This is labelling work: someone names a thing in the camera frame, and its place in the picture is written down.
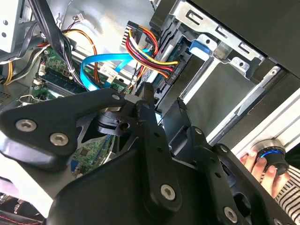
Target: black knob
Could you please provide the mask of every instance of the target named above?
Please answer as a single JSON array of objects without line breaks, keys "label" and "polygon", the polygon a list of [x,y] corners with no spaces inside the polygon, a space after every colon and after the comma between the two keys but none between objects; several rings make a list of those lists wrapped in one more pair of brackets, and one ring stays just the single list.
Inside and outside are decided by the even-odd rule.
[{"label": "black knob", "polygon": [[257,143],[252,147],[252,150],[257,151],[256,161],[259,158],[265,157],[267,166],[274,165],[277,169],[276,175],[282,175],[289,169],[289,164],[285,161],[285,148],[278,140],[265,140]]}]

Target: silver screw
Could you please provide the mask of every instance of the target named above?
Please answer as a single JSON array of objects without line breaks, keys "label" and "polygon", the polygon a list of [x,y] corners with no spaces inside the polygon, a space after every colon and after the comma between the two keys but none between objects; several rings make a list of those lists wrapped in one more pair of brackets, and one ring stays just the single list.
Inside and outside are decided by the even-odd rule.
[{"label": "silver screw", "polygon": [[234,224],[236,224],[238,222],[238,217],[237,215],[235,214],[235,212],[228,206],[226,206],[224,208],[224,213],[225,213],[225,216],[231,221],[233,222]]},{"label": "silver screw", "polygon": [[275,225],[282,225],[282,223],[276,218],[274,218],[274,223]]},{"label": "silver screw", "polygon": [[17,121],[15,126],[18,130],[21,130],[23,132],[31,132],[37,128],[37,124],[35,123],[35,121],[28,119],[22,119]]},{"label": "silver screw", "polygon": [[176,197],[174,189],[167,184],[163,184],[160,188],[160,192],[169,201],[173,201]]},{"label": "silver screw", "polygon": [[202,131],[201,131],[200,129],[198,129],[198,128],[196,128],[195,131],[196,131],[198,134],[200,134],[200,135],[202,134]]},{"label": "silver screw", "polygon": [[227,148],[224,147],[223,145],[221,145],[221,149],[222,149],[223,152],[228,152]]},{"label": "silver screw", "polygon": [[69,139],[63,133],[54,133],[50,136],[50,141],[55,146],[64,146],[69,142]]},{"label": "silver screw", "polygon": [[275,70],[275,69],[271,71],[272,75],[275,75],[276,73],[277,73],[277,70]]},{"label": "silver screw", "polygon": [[117,96],[117,95],[112,95],[112,97],[113,97],[114,99],[116,99],[116,100],[120,100],[120,97]]}]

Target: hand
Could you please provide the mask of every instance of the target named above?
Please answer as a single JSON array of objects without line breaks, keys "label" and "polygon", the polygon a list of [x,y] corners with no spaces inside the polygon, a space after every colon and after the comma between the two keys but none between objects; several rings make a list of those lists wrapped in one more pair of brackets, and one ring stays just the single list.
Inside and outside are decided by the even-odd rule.
[{"label": "hand", "polygon": [[[249,170],[249,172],[255,177],[255,179],[260,182],[262,173],[267,165],[267,160],[265,158],[259,158],[257,163],[255,163],[257,152],[252,151],[250,155],[243,156],[240,161]],[[261,182],[261,185],[266,189],[266,191],[273,197],[279,194],[284,185],[290,180],[290,175],[288,172],[275,177],[276,168],[271,165],[265,173],[265,176]]]}]

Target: cable tie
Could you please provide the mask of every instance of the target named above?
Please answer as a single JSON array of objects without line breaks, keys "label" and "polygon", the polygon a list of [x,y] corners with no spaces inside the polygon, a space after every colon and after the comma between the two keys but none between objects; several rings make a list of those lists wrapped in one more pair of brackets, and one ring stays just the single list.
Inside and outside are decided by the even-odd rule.
[{"label": "cable tie", "polygon": [[73,72],[75,72],[75,68],[73,68],[73,69],[69,70],[69,72],[70,72],[70,73],[73,73]]}]

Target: striped sleeve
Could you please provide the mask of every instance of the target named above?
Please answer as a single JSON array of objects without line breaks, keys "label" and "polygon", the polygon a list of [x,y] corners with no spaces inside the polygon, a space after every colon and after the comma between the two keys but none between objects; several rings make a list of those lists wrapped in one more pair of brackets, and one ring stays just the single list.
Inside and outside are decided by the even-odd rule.
[{"label": "striped sleeve", "polygon": [[300,225],[300,170],[290,166],[288,173],[291,179],[275,198],[280,207],[290,218]]}]

